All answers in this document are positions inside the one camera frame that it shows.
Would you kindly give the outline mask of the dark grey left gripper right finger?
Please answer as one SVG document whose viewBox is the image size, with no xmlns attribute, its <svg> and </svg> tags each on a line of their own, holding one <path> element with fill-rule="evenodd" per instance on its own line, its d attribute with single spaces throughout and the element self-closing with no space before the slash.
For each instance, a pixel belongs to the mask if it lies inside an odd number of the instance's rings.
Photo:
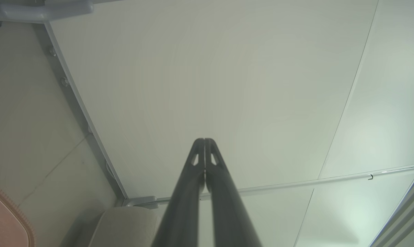
<svg viewBox="0 0 414 247">
<path fill-rule="evenodd" d="M 262 247 L 213 139 L 205 139 L 206 186 L 212 204 L 215 247 Z"/>
</svg>

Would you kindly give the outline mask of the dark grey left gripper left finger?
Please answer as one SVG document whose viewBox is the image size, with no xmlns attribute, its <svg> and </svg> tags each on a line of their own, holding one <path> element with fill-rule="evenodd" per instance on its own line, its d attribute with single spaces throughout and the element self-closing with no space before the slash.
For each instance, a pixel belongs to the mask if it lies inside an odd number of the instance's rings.
<svg viewBox="0 0 414 247">
<path fill-rule="evenodd" d="M 205 139 L 196 139 L 151 247 L 197 247 L 199 196 L 205 184 Z"/>
</svg>

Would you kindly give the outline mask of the grey fabric sofa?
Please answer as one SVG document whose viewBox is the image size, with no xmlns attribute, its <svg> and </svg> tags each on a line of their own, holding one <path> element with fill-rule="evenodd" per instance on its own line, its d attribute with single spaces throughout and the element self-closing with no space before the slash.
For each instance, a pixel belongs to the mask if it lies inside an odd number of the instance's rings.
<svg viewBox="0 0 414 247">
<path fill-rule="evenodd" d="M 160 222 L 147 208 L 110 208 L 99 216 L 85 247 L 151 247 Z"/>
</svg>

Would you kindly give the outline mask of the short grey partition foot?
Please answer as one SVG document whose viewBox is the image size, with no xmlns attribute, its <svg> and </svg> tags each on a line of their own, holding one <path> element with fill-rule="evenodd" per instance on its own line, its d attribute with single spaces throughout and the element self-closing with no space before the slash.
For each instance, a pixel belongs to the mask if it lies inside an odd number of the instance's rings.
<svg viewBox="0 0 414 247">
<path fill-rule="evenodd" d="M 147 209 L 157 209 L 159 208 L 159 203 L 157 203 L 157 198 L 155 196 L 147 196 L 147 197 L 125 199 L 122 206 L 123 207 L 143 207 Z"/>
</svg>

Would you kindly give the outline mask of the narrow white partition panel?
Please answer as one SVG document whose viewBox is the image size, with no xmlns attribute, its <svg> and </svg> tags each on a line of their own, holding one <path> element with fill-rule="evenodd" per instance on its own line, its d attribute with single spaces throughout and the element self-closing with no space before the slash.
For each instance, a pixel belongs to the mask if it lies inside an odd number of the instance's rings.
<svg viewBox="0 0 414 247">
<path fill-rule="evenodd" d="M 370 247 L 414 184 L 414 167 L 241 192 L 263 247 Z"/>
</svg>

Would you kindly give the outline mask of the large white partition panel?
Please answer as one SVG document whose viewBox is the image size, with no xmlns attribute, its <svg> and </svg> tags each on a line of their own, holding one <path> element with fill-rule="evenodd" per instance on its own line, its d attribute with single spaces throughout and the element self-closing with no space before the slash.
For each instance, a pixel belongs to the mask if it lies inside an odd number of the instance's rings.
<svg viewBox="0 0 414 247">
<path fill-rule="evenodd" d="M 126 197 L 215 139 L 239 189 L 414 166 L 414 0 L 122 0 L 51 21 Z"/>
</svg>

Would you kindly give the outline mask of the white perforated laundry basket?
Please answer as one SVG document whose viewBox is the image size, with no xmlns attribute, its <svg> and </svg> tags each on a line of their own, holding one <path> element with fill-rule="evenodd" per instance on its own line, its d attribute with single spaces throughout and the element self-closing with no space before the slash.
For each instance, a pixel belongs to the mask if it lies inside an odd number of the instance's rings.
<svg viewBox="0 0 414 247">
<path fill-rule="evenodd" d="M 35 246 L 35 233 L 30 222 L 0 189 L 0 247 Z"/>
</svg>

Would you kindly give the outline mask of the grey partition foot with caster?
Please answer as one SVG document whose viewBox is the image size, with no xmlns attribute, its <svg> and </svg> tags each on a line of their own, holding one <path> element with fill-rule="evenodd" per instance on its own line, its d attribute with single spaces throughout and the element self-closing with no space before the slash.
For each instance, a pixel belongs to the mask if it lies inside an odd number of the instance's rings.
<svg viewBox="0 0 414 247">
<path fill-rule="evenodd" d="M 93 10 L 92 0 L 60 0 L 36 7 L 0 2 L 0 21 L 44 23 L 90 14 Z"/>
</svg>

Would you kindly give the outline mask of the grey aluminium frame profile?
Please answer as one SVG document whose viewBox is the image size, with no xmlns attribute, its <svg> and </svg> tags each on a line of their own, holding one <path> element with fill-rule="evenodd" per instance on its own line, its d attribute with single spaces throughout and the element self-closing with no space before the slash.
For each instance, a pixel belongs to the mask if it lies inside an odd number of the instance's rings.
<svg viewBox="0 0 414 247">
<path fill-rule="evenodd" d="M 370 247 L 414 247 L 414 185 Z"/>
</svg>

